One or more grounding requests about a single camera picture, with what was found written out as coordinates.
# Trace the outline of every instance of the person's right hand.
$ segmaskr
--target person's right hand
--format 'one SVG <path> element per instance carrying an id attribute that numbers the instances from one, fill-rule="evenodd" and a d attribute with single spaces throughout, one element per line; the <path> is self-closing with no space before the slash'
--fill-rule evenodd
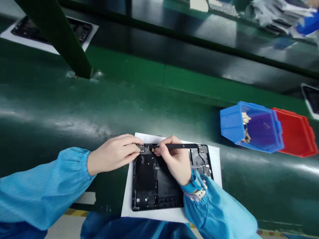
<path id="1" fill-rule="evenodd" d="M 176 181 L 185 186 L 190 183 L 192 171 L 190 169 L 190 161 L 188 149 L 171 149 L 168 150 L 166 144 L 181 144 L 182 142 L 176 137 L 171 136 L 164 139 L 160 143 L 159 148 L 155 148 L 155 155 L 162 156 L 165 160 L 170 173 Z"/>

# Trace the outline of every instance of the green metal pole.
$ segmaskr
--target green metal pole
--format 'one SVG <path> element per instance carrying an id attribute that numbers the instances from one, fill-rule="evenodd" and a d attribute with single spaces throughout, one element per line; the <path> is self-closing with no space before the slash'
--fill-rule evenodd
<path id="1" fill-rule="evenodd" d="M 57 0 L 15 0 L 75 74 L 91 78 L 92 66 Z"/>

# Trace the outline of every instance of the blue antistatic smock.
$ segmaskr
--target blue antistatic smock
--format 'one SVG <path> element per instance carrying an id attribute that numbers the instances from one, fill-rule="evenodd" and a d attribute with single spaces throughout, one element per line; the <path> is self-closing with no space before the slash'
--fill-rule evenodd
<path id="1" fill-rule="evenodd" d="M 47 230 L 89 187 L 95 176 L 87 171 L 90 151 L 69 148 L 57 160 L 0 179 L 0 238 L 44 238 Z M 187 218 L 204 238 L 257 239 L 255 218 L 213 180 L 205 195 L 184 195 Z M 192 184 L 202 179 L 192 174 Z M 196 238 L 189 224 L 150 219 L 120 218 L 89 213 L 81 238 Z"/>

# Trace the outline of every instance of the circuit board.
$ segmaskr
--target circuit board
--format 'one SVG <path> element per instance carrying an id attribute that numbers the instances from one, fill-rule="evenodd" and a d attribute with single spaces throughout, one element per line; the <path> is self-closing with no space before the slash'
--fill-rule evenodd
<path id="1" fill-rule="evenodd" d="M 183 191 L 164 159 L 153 153 L 156 144 L 138 146 L 141 152 L 133 161 L 132 210 L 183 207 Z M 191 168 L 213 179 L 207 145 L 196 147 L 188 149 Z"/>

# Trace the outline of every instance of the hand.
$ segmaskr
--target hand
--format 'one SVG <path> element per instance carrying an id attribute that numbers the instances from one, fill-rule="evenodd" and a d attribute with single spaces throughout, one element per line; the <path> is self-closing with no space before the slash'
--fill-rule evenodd
<path id="1" fill-rule="evenodd" d="M 176 181 L 185 186 L 190 183 L 192 172 L 190 169 L 190 161 L 188 149 L 171 149 L 168 150 L 165 144 L 181 144 L 182 142 L 176 137 L 171 136 L 164 139 L 160 143 L 159 148 L 155 148 L 155 155 L 162 156 L 165 160 L 170 173 Z"/>
<path id="2" fill-rule="evenodd" d="M 143 144 L 143 142 L 130 134 L 109 139 L 89 154 L 87 159 L 89 174 L 92 176 L 112 171 L 133 161 L 141 151 L 135 144 Z"/>
<path id="3" fill-rule="evenodd" d="M 306 3 L 313 8 L 319 7 L 319 0 L 307 0 Z"/>

